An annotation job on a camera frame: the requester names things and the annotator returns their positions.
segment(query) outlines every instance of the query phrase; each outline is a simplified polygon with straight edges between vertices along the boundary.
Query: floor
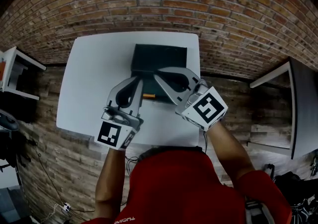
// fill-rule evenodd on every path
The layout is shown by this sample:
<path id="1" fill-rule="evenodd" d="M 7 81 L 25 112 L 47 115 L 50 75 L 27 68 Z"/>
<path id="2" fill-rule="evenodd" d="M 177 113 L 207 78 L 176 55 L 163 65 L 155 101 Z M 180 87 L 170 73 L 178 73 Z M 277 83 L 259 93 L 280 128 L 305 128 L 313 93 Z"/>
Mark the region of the floor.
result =
<path id="1" fill-rule="evenodd" d="M 44 172 L 41 162 L 52 179 L 64 202 L 73 209 L 91 211 L 94 209 L 95 185 L 101 171 L 108 149 L 93 142 L 91 136 L 82 135 L 56 127 L 56 115 L 59 93 L 65 67 L 50 67 L 45 72 L 32 73 L 25 77 L 24 85 L 29 93 L 40 96 L 37 104 L 35 121 L 31 124 L 21 123 L 21 132 L 38 145 L 27 145 L 27 154 L 32 161 L 19 173 L 26 199 L 30 208 L 39 219 L 45 218 L 53 211 L 54 205 L 61 200 Z M 245 146 L 250 139 L 254 142 L 286 146 L 291 130 L 291 105 L 289 88 L 271 88 L 260 86 L 250 89 L 247 83 L 209 77 L 205 78 L 214 86 L 229 110 L 223 119 L 226 127 Z M 199 145 L 205 147 L 203 135 L 200 134 Z M 138 156 L 151 146 L 130 144 L 126 155 Z M 290 160 L 276 153 L 246 148 L 257 169 L 266 163 L 276 165 L 276 174 L 292 171 L 302 179 L 310 178 L 312 154 Z M 217 160 L 215 152 L 208 143 L 207 155 L 213 162 L 220 181 L 231 185 L 229 177 Z M 124 197 L 126 201 L 129 190 L 129 176 L 126 172 Z M 81 223 L 89 220 L 93 213 L 73 212 L 69 218 L 57 208 L 56 213 L 45 223 Z"/>

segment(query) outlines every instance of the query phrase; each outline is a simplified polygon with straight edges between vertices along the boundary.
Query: orange object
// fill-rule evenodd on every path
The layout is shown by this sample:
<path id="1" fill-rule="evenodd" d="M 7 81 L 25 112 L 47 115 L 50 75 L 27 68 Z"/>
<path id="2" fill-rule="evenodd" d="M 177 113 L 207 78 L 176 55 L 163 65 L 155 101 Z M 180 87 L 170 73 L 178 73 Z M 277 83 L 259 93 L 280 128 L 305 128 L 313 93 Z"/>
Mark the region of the orange object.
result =
<path id="1" fill-rule="evenodd" d="M 2 81 L 3 73 L 5 68 L 5 62 L 0 63 L 0 81 Z"/>
<path id="2" fill-rule="evenodd" d="M 154 99 L 156 97 L 156 95 L 144 93 L 143 97 L 144 97 L 144 99 Z"/>

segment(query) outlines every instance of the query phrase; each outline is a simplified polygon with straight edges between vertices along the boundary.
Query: red shirt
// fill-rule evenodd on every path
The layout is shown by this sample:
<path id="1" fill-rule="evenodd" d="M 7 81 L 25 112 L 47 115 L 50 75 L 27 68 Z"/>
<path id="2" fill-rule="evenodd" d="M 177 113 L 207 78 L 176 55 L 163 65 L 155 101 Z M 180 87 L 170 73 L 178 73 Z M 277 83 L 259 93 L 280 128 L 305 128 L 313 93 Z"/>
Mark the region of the red shirt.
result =
<path id="1" fill-rule="evenodd" d="M 275 224 L 290 223 L 288 202 L 263 171 L 245 174 L 234 189 L 219 182 L 202 152 L 166 151 L 135 166 L 127 206 L 115 223 L 244 224 L 245 196 L 263 202 Z M 86 224 L 104 221 L 97 218 Z"/>

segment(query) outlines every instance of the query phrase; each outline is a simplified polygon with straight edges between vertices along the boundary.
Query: person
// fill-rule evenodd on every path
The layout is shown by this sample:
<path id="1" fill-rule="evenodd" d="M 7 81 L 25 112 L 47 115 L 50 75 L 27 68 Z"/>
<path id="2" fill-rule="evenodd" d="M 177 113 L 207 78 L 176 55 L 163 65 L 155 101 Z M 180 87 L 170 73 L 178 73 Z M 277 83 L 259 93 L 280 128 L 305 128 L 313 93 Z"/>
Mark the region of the person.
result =
<path id="1" fill-rule="evenodd" d="M 95 219 L 86 224 L 245 224 L 245 198 L 264 203 L 275 224 L 289 224 L 288 202 L 265 172 L 254 169 L 237 139 L 221 122 L 207 135 L 233 188 L 219 182 L 202 148 L 152 150 L 132 171 L 120 212 L 125 152 L 109 149 L 96 186 Z"/>

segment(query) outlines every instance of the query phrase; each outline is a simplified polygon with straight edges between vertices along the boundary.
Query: black box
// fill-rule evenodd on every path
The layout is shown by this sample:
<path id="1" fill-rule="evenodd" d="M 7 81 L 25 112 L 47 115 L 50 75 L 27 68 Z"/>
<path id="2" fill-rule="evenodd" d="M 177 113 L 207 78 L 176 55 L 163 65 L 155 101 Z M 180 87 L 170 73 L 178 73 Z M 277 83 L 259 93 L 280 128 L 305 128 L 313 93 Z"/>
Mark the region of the black box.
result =
<path id="1" fill-rule="evenodd" d="M 165 67 L 186 68 L 187 48 L 136 44 L 131 63 L 131 76 L 144 80 L 144 93 L 154 94 L 161 102 L 172 103 L 154 79 L 154 72 Z"/>

